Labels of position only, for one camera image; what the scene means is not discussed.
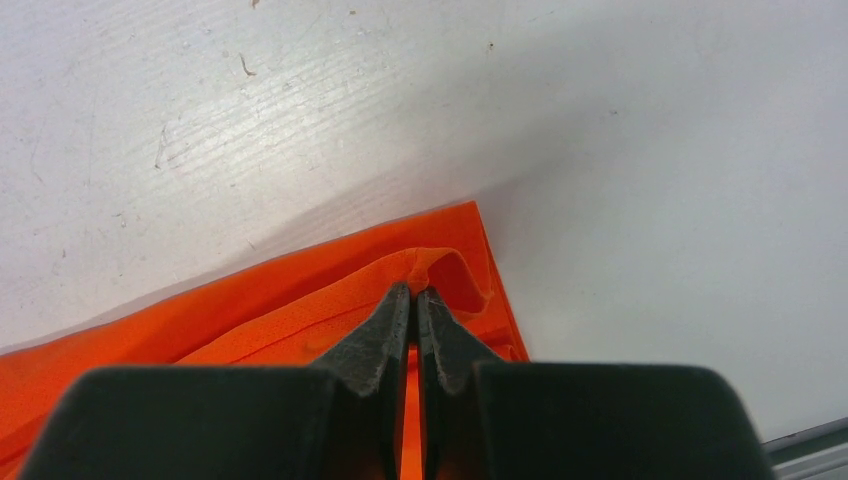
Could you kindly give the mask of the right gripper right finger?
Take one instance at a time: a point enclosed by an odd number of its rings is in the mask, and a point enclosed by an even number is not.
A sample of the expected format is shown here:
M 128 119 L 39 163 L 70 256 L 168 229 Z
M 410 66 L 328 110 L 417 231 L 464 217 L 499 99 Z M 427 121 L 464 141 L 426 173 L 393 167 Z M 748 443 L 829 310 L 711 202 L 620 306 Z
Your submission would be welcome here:
M 770 479 L 729 383 L 695 366 L 508 362 L 416 299 L 427 479 Z

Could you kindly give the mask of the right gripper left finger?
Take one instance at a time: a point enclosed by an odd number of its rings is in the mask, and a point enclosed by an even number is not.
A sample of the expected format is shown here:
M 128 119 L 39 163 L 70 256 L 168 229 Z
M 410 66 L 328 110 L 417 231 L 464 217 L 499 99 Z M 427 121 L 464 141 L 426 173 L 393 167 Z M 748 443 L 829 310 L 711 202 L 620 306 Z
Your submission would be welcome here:
M 311 363 L 109 367 L 63 395 L 24 479 L 395 479 L 411 293 Z

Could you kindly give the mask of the orange t shirt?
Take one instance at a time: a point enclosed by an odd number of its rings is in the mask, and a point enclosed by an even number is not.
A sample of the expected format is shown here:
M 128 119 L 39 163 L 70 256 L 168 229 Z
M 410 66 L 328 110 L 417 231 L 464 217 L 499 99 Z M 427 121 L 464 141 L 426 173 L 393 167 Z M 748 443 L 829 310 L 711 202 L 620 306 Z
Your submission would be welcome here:
M 113 322 L 1 358 L 1 475 L 16 479 L 61 394 L 126 364 L 304 365 L 363 322 L 398 282 L 436 288 L 508 361 L 528 353 L 478 206 L 467 202 L 279 256 Z

